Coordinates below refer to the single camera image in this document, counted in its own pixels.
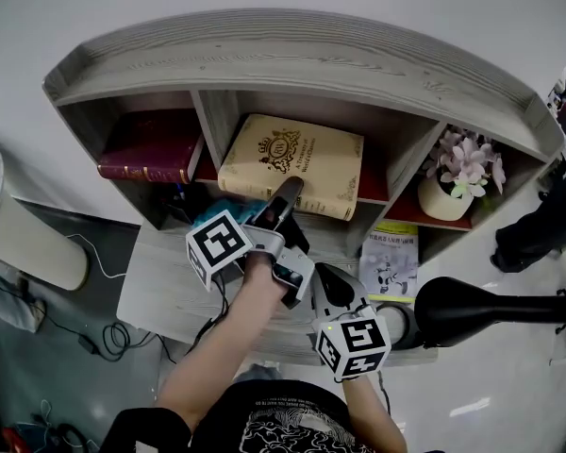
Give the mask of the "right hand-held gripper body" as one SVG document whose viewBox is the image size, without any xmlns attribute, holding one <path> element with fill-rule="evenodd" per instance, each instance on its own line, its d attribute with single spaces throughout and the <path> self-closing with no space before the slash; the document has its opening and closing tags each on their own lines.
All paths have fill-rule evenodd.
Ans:
<svg viewBox="0 0 566 453">
<path fill-rule="evenodd" d="M 371 305 L 316 324 L 315 351 L 336 381 L 377 372 L 391 353 L 386 320 Z"/>
</svg>

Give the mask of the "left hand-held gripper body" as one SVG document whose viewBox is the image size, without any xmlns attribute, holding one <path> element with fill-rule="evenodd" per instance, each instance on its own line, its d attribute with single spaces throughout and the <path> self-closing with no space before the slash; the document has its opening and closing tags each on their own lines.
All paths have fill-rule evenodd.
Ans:
<svg viewBox="0 0 566 453">
<path fill-rule="evenodd" d="M 283 304 L 292 309 L 306 295 L 315 263 L 299 247 L 289 248 L 275 230 L 238 224 L 223 210 L 186 235 L 188 260 L 203 286 L 209 290 L 213 277 L 233 262 L 252 253 L 262 253 L 272 263 L 275 281 L 288 288 Z"/>
</svg>

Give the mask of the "person's left hand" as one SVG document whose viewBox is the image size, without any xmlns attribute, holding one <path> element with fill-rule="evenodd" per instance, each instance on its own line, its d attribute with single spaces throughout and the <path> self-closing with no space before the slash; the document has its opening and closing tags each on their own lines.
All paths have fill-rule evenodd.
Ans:
<svg viewBox="0 0 566 453">
<path fill-rule="evenodd" d="M 273 276 L 271 257 L 262 252 L 250 252 L 246 257 L 243 284 L 258 292 L 281 298 L 287 289 Z"/>
</svg>

